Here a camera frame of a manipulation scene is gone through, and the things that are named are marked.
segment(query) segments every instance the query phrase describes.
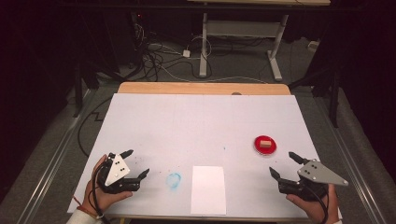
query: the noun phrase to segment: sleeve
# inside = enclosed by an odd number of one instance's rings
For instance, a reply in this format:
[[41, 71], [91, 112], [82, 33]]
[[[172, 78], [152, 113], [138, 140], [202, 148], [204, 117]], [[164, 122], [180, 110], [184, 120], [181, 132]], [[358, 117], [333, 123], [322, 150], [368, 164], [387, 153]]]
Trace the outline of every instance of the sleeve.
[[76, 211], [73, 213], [73, 215], [70, 217], [70, 219], [67, 221], [66, 224], [101, 224], [101, 223], [102, 222], [100, 220], [96, 220], [90, 215], [76, 209]]

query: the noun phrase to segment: table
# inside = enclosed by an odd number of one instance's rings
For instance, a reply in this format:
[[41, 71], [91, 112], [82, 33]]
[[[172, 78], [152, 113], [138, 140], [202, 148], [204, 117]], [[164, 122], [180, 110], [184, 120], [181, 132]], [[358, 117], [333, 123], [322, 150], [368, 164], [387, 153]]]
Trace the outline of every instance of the table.
[[[263, 133], [276, 140], [277, 150], [271, 156], [253, 149], [254, 137]], [[297, 179], [301, 166], [292, 162], [289, 151], [318, 157], [299, 106], [285, 85], [121, 84], [79, 180], [76, 197], [83, 196], [92, 167], [103, 154], [130, 148], [134, 154], [125, 161], [131, 175], [147, 168], [150, 172], [134, 197], [114, 204], [107, 216], [307, 220], [301, 209], [278, 193], [268, 170], [272, 166], [282, 177]], [[191, 214], [193, 166], [224, 168], [226, 215]], [[173, 174], [181, 176], [178, 189], [166, 185]], [[76, 207], [72, 201], [68, 212]]]
[[[262, 4], [262, 5], [303, 5], [308, 7], [328, 6], [330, 0], [189, 0], [193, 2], [228, 3], [228, 4]], [[233, 36], [255, 36], [274, 37], [273, 49], [267, 51], [267, 57], [276, 81], [282, 80], [282, 75], [276, 61], [276, 53], [285, 31], [289, 15], [283, 15], [281, 22], [257, 22], [257, 21], [209, 21], [207, 13], [204, 13], [202, 31], [202, 49], [200, 61], [200, 77], [206, 77], [208, 35], [233, 35]]]

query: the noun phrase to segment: paper sheet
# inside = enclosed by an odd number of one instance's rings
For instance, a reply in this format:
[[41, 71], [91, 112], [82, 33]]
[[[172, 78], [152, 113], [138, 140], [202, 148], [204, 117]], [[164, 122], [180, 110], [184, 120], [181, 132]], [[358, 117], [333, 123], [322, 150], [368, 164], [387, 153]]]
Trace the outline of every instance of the paper sheet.
[[193, 167], [191, 213], [226, 215], [224, 171], [222, 167]]

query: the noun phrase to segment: red plate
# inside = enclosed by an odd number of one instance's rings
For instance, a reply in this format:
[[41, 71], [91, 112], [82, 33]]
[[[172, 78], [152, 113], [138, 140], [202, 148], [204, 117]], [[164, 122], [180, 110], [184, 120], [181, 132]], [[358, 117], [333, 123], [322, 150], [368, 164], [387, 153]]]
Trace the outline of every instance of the red plate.
[[[260, 141], [270, 141], [271, 142], [271, 146], [270, 147], [260, 147]], [[274, 139], [265, 136], [265, 135], [261, 135], [258, 136], [256, 138], [256, 140], [254, 140], [254, 147], [256, 148], [256, 150], [263, 154], [263, 155], [270, 155], [273, 154], [276, 150], [276, 143], [274, 141]]]

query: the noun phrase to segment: hand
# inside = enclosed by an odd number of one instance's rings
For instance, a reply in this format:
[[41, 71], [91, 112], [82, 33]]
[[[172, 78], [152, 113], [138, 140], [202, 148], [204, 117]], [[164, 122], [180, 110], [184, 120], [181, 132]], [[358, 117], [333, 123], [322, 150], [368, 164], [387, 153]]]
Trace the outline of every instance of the hand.
[[[85, 196], [84, 196], [84, 201], [82, 203], [82, 206], [85, 209], [87, 209], [90, 213], [92, 213], [93, 215], [96, 215], [96, 216], [97, 216], [97, 213], [96, 213], [95, 209], [90, 205], [90, 200], [91, 200], [92, 205], [94, 205], [93, 196], [92, 196], [92, 193], [90, 193], [92, 191], [93, 173], [100, 166], [100, 164], [102, 164], [106, 160], [106, 157], [107, 157], [107, 155], [104, 155], [99, 160], [99, 162], [96, 163], [95, 167], [93, 168], [92, 177], [91, 177], [91, 180], [87, 184], [87, 188], [85, 188]], [[102, 210], [103, 213], [107, 210], [107, 208], [109, 208], [111, 206], [111, 204], [119, 202], [123, 199], [129, 198], [132, 195], [133, 194], [131, 191], [124, 191], [124, 192], [121, 192], [118, 194], [108, 194], [108, 193], [104, 193], [100, 188], [96, 188], [96, 199], [97, 199], [99, 208]]]
[[[288, 194], [286, 196], [286, 199], [303, 209], [308, 217], [314, 222], [314, 223], [321, 223], [323, 218], [324, 218], [324, 212], [323, 208], [321, 207], [319, 202], [306, 202], [300, 197], [293, 195], [293, 194]], [[327, 219], [326, 223], [334, 223], [339, 221], [338, 217], [338, 198], [337, 194], [335, 192], [335, 186], [330, 184], [329, 185], [329, 207], [328, 207], [328, 213], [329, 217]], [[323, 203], [327, 205], [328, 198], [325, 196], [322, 199]]]

